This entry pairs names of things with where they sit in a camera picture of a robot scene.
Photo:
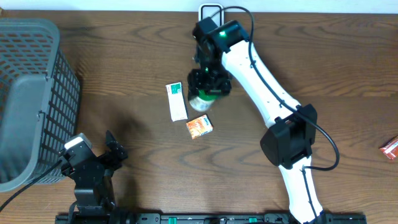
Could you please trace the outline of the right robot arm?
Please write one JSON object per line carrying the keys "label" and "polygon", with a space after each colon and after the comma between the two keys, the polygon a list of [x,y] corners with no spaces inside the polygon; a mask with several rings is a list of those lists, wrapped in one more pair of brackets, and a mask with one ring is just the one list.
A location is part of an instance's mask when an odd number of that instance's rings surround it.
{"label": "right robot arm", "polygon": [[208,110],[215,100],[229,95],[231,81],[236,79],[265,122],[261,149],[282,174],[291,215],[299,223],[319,222],[323,208],[309,169],[315,108],[302,106],[279,85],[238,21],[218,26],[207,17],[196,23],[192,34],[197,42],[194,60],[200,67],[187,78],[191,107]]}

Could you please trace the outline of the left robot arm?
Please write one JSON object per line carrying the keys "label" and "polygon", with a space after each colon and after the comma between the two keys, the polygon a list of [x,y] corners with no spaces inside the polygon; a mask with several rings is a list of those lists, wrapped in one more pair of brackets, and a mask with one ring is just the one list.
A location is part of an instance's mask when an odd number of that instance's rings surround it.
{"label": "left robot arm", "polygon": [[106,131],[105,145],[108,150],[96,156],[83,133],[65,143],[59,157],[60,168],[64,176],[75,182],[76,201],[68,215],[56,216],[56,223],[109,223],[116,210],[111,178],[128,154],[110,131]]}

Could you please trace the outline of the white green medicine box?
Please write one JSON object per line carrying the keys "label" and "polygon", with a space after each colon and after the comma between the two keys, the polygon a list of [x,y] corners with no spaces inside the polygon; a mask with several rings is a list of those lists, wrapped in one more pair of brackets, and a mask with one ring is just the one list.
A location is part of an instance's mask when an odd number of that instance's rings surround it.
{"label": "white green medicine box", "polygon": [[182,83],[171,83],[165,86],[169,99],[170,116],[172,121],[188,119],[187,110],[182,94]]}

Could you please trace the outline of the red Top chocolate bar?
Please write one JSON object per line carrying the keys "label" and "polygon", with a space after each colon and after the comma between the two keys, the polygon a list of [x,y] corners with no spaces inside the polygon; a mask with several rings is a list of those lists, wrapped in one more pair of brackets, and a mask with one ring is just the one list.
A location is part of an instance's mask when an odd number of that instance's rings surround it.
{"label": "red Top chocolate bar", "polygon": [[388,143],[379,148],[379,150],[390,160],[397,159],[397,136],[393,137]]}

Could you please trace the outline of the green lid white jar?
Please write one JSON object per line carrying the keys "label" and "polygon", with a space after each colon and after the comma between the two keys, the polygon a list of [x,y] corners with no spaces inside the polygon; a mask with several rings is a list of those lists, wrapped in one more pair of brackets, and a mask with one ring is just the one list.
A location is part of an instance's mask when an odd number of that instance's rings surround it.
{"label": "green lid white jar", "polygon": [[206,94],[204,90],[199,90],[197,95],[191,95],[188,102],[190,106],[198,112],[205,112],[217,100],[217,95]]}

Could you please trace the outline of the small orange snack box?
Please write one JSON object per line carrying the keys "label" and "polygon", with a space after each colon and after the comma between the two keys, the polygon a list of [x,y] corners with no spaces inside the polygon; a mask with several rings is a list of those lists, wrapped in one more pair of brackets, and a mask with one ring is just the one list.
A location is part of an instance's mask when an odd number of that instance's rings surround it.
{"label": "small orange snack box", "polygon": [[187,122],[186,126],[192,139],[208,134],[213,130],[213,125],[206,114]]}

